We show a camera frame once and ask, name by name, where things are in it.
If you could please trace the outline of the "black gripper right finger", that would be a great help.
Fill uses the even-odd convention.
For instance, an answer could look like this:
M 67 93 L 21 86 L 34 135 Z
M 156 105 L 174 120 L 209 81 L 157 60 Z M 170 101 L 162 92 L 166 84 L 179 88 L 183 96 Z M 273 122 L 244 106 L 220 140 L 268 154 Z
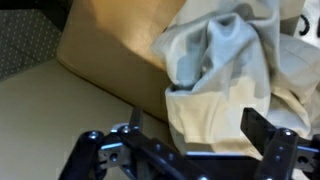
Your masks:
M 309 180 L 320 180 L 320 135 L 310 140 L 295 131 L 275 127 L 253 108 L 243 110 L 241 130 L 263 156 L 255 180 L 293 180 L 298 169 Z

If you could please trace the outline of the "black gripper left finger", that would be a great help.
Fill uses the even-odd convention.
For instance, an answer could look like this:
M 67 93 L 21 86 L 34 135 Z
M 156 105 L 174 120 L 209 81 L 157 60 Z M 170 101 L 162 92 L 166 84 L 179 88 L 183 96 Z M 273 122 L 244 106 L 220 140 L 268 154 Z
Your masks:
M 142 133 L 143 111 L 135 107 L 128 123 L 108 135 L 81 134 L 58 180 L 103 180 L 118 167 L 130 180 L 212 180 L 204 169 L 160 140 Z

